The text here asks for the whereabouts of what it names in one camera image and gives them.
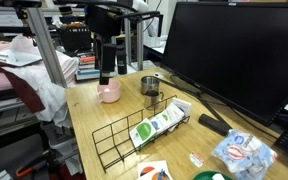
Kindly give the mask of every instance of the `black monitor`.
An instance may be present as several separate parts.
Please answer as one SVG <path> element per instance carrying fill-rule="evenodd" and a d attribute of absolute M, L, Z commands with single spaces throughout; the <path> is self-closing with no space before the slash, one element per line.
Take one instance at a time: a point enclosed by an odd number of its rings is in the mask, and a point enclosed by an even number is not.
<path fill-rule="evenodd" d="M 161 67 L 270 125 L 288 102 L 288 3 L 177 3 Z"/>

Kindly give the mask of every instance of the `metal cup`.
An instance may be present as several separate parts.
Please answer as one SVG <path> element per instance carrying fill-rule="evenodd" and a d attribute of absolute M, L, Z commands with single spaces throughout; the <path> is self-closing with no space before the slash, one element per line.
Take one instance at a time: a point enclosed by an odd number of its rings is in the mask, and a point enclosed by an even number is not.
<path fill-rule="evenodd" d="M 161 101 L 163 98 L 164 98 L 163 92 L 158 92 L 156 90 L 148 90 L 144 96 L 144 107 L 148 110 L 153 110 L 156 108 L 157 103 Z"/>
<path fill-rule="evenodd" d="M 160 80 L 155 76 L 144 76 L 141 79 L 141 92 L 146 94 L 148 90 L 159 91 Z"/>

